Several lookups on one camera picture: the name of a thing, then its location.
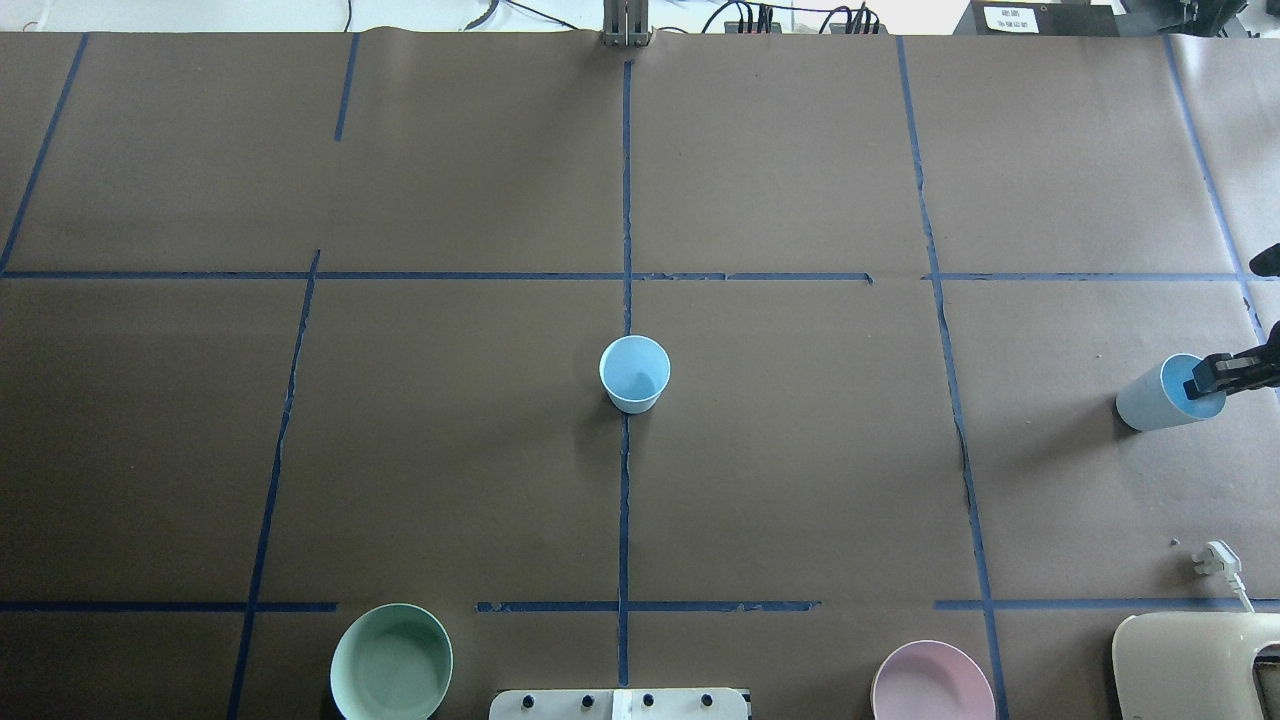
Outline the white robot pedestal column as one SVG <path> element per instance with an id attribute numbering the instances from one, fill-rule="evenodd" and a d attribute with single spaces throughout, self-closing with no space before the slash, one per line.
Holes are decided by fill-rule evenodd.
<path id="1" fill-rule="evenodd" d="M 489 719 L 751 719 L 750 693 L 730 687 L 511 689 Z"/>

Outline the cream white toaster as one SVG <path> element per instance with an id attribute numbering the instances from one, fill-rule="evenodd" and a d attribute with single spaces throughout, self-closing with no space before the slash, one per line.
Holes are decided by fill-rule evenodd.
<path id="1" fill-rule="evenodd" d="M 1148 612 L 1114 633 L 1124 719 L 1277 717 L 1275 612 Z"/>

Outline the black box with label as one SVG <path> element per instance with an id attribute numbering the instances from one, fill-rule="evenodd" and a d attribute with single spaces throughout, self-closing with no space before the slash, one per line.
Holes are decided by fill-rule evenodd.
<path id="1" fill-rule="evenodd" d="M 969 1 L 955 36 L 1119 37 L 1117 15 L 1092 1 Z"/>

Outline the aluminium frame post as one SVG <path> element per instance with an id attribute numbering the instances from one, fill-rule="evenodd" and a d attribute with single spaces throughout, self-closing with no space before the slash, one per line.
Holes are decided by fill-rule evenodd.
<path id="1" fill-rule="evenodd" d="M 602 44 L 607 47 L 645 47 L 652 41 L 648 0 L 604 0 Z"/>

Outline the mint green bowl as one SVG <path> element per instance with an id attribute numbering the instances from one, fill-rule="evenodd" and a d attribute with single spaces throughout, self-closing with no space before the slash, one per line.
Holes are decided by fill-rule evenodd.
<path id="1" fill-rule="evenodd" d="M 343 719 L 430 719 L 443 703 L 454 651 L 442 621 L 411 603 L 357 618 L 330 662 L 330 692 Z"/>

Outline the pink bowl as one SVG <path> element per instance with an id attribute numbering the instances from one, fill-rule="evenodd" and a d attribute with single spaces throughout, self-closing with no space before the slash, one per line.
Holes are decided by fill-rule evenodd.
<path id="1" fill-rule="evenodd" d="M 874 719 L 996 719 L 980 666 L 942 641 L 913 641 L 891 652 L 870 684 Z"/>

